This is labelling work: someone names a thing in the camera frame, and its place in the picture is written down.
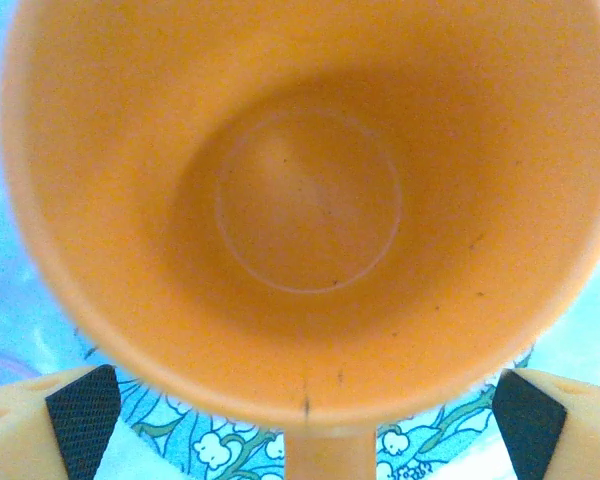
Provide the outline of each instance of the orange plastic part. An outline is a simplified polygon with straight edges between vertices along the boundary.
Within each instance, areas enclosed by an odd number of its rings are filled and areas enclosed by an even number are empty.
[[[424,410],[600,254],[600,0],[24,0],[2,85],[48,281],[209,411],[313,435]]]

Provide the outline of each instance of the cup handle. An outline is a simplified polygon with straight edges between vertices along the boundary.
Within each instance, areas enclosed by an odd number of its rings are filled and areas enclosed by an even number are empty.
[[[375,480],[375,429],[338,437],[285,432],[285,478]]]

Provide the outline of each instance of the orange cup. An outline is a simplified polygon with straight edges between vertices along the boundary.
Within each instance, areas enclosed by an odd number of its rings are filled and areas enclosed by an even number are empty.
[[[8,184],[123,366],[292,479],[528,347],[600,254],[600,0],[24,0]]]

